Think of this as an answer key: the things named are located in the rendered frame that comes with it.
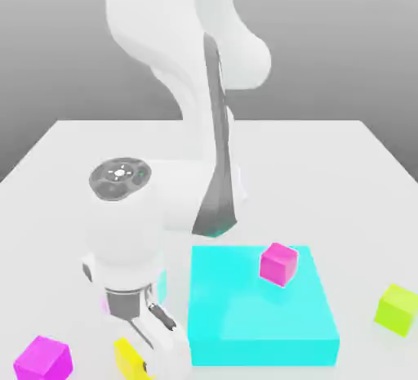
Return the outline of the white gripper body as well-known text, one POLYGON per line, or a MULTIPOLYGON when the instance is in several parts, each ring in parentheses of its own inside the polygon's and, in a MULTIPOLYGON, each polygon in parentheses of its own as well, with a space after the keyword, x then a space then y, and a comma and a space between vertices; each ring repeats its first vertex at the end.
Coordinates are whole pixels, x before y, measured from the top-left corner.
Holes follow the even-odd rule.
POLYGON ((170 330, 146 311, 131 322, 105 315, 104 326, 113 341, 125 338, 133 346, 155 380, 189 380, 192 368, 189 341, 177 322, 170 330))

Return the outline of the small yellow cube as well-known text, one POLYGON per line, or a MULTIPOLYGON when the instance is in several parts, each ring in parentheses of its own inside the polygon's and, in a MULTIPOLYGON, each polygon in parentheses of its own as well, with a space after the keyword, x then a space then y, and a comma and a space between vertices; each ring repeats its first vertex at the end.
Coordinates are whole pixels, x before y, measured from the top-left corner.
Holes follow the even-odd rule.
POLYGON ((116 365, 125 380, 153 380, 147 372, 145 360, 125 338, 114 342, 116 365))

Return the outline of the small magenta cube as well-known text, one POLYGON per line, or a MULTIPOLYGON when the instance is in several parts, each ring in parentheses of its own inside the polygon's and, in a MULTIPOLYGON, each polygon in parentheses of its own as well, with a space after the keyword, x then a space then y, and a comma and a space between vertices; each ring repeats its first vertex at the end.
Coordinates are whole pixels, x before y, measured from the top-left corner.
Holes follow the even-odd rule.
POLYGON ((69 346, 37 336, 15 360, 17 380, 66 380, 73 372, 69 346))

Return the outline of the small pink cube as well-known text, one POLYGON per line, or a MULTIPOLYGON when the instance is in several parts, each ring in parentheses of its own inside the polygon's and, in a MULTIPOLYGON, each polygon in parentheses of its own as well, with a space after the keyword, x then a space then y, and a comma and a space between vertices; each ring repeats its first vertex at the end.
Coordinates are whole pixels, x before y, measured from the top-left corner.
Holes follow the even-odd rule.
POLYGON ((296 273, 298 258, 294 248, 273 242, 260 255, 259 276, 285 288, 296 273))

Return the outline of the small lime cube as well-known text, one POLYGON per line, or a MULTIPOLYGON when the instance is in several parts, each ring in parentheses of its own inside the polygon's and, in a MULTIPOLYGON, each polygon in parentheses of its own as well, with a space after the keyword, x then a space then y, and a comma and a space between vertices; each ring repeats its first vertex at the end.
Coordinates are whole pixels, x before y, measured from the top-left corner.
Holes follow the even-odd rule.
POLYGON ((391 284, 381 296, 374 321, 405 338, 418 315, 418 294, 391 284))

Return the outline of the large cyan box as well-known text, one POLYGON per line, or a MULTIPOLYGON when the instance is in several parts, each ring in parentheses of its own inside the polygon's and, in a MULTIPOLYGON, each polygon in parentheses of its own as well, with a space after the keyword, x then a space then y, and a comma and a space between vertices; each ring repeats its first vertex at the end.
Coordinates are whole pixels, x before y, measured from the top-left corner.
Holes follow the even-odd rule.
POLYGON ((259 276, 261 246, 194 246, 188 339, 192 364, 332 366, 340 335, 309 247, 281 288, 259 276))

